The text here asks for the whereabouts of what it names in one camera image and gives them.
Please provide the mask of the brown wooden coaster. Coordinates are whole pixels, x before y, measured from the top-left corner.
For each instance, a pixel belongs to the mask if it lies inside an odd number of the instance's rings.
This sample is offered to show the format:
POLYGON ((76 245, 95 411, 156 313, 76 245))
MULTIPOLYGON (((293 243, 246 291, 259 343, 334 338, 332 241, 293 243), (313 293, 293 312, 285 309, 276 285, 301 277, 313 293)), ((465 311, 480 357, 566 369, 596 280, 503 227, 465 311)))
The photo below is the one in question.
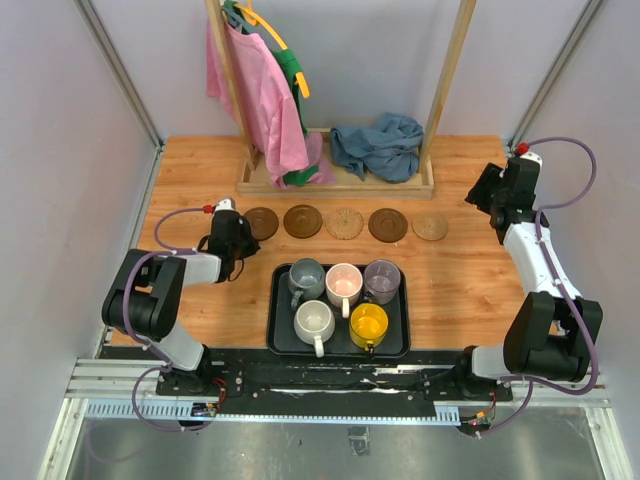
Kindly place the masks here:
POLYGON ((313 206, 299 204, 291 207, 285 214, 283 225, 286 232, 294 238, 308 239, 316 235, 323 225, 321 213, 313 206))
POLYGON ((371 235, 384 243, 395 243, 404 238, 408 230, 406 217, 398 210, 381 208, 371 214, 368 220, 371 235))

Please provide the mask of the woven rattan coaster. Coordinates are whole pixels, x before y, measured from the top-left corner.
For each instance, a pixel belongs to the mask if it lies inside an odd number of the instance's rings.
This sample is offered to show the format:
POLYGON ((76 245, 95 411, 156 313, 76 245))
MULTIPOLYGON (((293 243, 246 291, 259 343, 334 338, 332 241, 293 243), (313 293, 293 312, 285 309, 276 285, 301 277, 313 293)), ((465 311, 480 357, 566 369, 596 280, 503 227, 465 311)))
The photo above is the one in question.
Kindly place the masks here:
POLYGON ((362 214, 354 209, 342 207, 330 212, 325 219, 327 232, 339 240, 352 240, 364 228, 362 214))

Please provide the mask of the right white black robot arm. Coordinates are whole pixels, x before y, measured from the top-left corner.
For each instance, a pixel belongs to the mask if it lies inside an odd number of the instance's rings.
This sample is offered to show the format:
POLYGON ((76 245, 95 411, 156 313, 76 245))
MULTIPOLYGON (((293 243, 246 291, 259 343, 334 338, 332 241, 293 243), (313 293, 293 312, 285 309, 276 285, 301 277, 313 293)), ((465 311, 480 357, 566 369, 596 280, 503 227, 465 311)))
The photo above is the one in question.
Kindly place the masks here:
POLYGON ((599 333, 602 308, 572 285, 553 250, 549 223, 534 207, 541 167, 532 152, 511 156, 505 167, 490 163, 466 197, 489 215, 524 292, 503 343, 469 346, 459 358, 453 387, 466 400, 507 376, 577 382, 591 360, 588 346, 599 333))

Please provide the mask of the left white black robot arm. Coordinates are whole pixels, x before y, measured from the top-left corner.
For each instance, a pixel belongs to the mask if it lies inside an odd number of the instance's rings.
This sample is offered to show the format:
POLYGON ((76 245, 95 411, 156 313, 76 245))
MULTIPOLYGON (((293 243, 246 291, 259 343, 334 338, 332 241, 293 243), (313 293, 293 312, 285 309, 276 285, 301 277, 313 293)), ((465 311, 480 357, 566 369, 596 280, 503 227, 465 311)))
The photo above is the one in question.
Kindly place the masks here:
POLYGON ((129 250, 104 300, 102 321, 179 370, 179 383, 190 394, 203 395, 213 386, 214 371, 206 365, 205 346, 177 320, 182 291, 233 281, 236 263, 259 249, 246 217, 217 208, 210 233, 196 248, 129 250))

